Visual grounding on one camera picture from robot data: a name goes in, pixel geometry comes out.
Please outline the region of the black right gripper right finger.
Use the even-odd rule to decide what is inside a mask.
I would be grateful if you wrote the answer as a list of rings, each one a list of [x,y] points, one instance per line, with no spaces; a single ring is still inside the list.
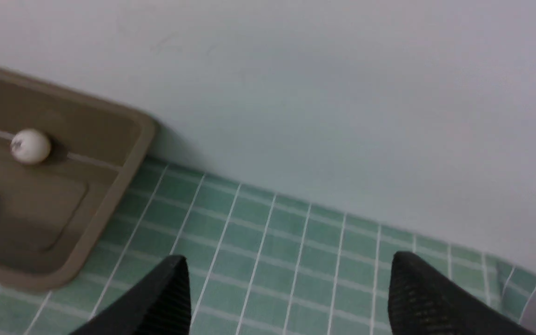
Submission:
[[[394,254],[388,315],[394,335],[529,335],[421,257]]]

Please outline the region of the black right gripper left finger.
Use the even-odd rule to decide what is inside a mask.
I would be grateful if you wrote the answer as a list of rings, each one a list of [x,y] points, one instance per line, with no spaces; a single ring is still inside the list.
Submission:
[[[172,255],[73,335],[188,335],[192,301],[187,259]]]

